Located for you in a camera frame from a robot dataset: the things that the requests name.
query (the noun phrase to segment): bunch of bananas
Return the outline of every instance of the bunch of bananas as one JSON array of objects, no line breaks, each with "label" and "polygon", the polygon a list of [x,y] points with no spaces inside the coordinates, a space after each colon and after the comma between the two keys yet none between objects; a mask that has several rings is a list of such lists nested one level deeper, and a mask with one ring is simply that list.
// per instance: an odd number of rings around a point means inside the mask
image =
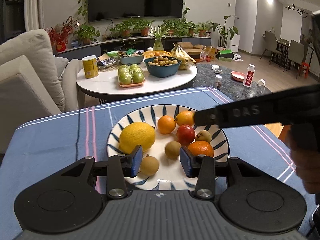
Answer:
[{"label": "bunch of bananas", "polygon": [[179,70],[189,69],[196,61],[191,58],[178,43],[175,43],[175,47],[171,50],[170,57],[175,57],[176,59],[181,60]]}]

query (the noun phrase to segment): yellow canister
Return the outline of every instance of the yellow canister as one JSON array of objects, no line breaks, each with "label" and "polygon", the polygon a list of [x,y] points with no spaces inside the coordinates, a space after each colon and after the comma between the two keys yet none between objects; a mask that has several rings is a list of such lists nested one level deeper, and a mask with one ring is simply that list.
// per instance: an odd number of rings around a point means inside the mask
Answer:
[{"label": "yellow canister", "polygon": [[82,58],[85,78],[93,78],[99,75],[97,56],[88,56]]}]

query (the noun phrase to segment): white oval tabletop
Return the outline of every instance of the white oval tabletop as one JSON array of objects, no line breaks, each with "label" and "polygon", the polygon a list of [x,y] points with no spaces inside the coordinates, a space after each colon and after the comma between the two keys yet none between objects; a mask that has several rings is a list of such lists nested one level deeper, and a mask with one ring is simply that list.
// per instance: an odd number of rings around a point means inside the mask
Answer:
[{"label": "white oval tabletop", "polygon": [[175,75],[166,78],[157,78],[152,76],[146,66],[140,65],[143,70],[146,81],[142,86],[123,88],[118,85],[118,70],[108,72],[99,72],[99,75],[94,78],[86,79],[84,70],[82,69],[77,75],[77,84],[82,89],[93,93],[107,95],[134,95],[147,94],[159,91],[165,91],[180,87],[193,80],[197,75],[196,66],[192,66],[188,70],[178,70]]}]

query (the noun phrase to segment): yellow basket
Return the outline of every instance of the yellow basket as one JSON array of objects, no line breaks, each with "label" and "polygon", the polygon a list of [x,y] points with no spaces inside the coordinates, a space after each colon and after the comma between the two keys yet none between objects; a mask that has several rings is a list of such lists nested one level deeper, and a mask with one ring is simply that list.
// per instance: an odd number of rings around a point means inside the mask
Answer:
[{"label": "yellow basket", "polygon": [[159,52],[160,53],[160,55],[159,56],[168,56],[168,57],[170,57],[170,52],[166,52],[166,51],[163,51],[163,50],[157,50],[157,51],[146,51],[146,52],[144,52],[143,53],[143,55],[145,56],[145,57],[157,57],[157,56],[155,56],[155,53],[156,52]]}]

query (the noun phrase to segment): pink bowl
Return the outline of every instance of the pink bowl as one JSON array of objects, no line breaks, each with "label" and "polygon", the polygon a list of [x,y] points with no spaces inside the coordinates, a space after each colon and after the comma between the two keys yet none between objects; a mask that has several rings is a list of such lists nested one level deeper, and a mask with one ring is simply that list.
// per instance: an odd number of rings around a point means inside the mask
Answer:
[{"label": "pink bowl", "polygon": [[237,71],[231,71],[231,76],[234,80],[243,82],[244,80],[244,74]]}]

